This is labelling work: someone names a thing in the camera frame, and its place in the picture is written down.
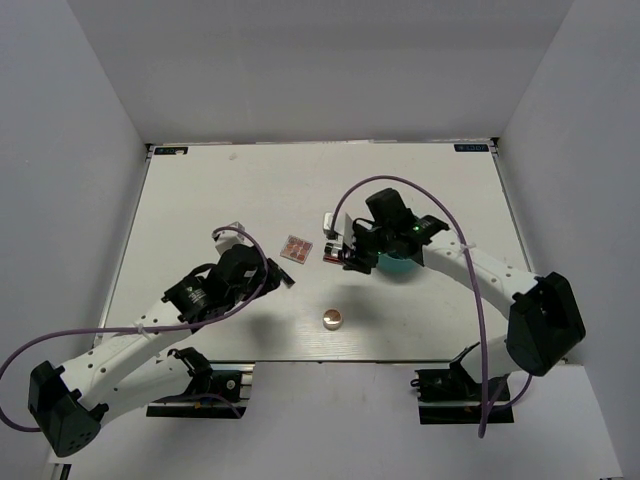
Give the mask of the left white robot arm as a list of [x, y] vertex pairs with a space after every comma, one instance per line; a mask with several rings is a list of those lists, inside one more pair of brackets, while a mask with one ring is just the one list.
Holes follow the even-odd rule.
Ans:
[[257, 247], [232, 246], [218, 262], [194, 268], [166, 290], [133, 333], [118, 333], [60, 366], [45, 361], [35, 367], [29, 412], [55, 455], [68, 457], [111, 421], [158, 400], [231, 403], [239, 389], [225, 389], [238, 373], [215, 371], [195, 348], [176, 343], [196, 333], [200, 322], [293, 283]]

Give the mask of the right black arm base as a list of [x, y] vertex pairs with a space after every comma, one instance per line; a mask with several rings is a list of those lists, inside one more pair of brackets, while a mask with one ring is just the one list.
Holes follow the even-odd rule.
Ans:
[[[489, 399], [498, 396], [488, 417], [488, 423], [513, 423], [511, 407], [502, 409], [511, 400], [505, 377], [491, 379]], [[462, 380], [450, 369], [420, 369], [410, 382], [417, 394], [421, 425], [479, 425], [482, 419], [481, 385]]]

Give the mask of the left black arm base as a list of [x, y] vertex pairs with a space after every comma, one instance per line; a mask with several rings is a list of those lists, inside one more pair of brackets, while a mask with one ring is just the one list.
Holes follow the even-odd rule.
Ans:
[[210, 379], [181, 398], [147, 406], [149, 418], [239, 420], [248, 407], [253, 364], [212, 364]]

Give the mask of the dark red lip gloss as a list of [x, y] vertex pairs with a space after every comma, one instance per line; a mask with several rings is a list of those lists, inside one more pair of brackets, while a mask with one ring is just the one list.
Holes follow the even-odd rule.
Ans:
[[338, 256], [332, 256], [325, 254], [323, 256], [323, 261], [331, 264], [342, 265], [343, 261]]

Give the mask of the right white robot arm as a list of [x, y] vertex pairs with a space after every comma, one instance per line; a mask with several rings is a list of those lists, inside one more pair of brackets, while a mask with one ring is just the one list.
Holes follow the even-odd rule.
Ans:
[[395, 189], [371, 195], [366, 206], [370, 218], [343, 220], [344, 269], [368, 274], [383, 256], [411, 261], [467, 287], [507, 321], [505, 334], [479, 341], [450, 363], [459, 396], [475, 398], [488, 380], [517, 371], [542, 377], [584, 340], [579, 307], [561, 274], [541, 276], [491, 257], [464, 242], [451, 223], [416, 216]]

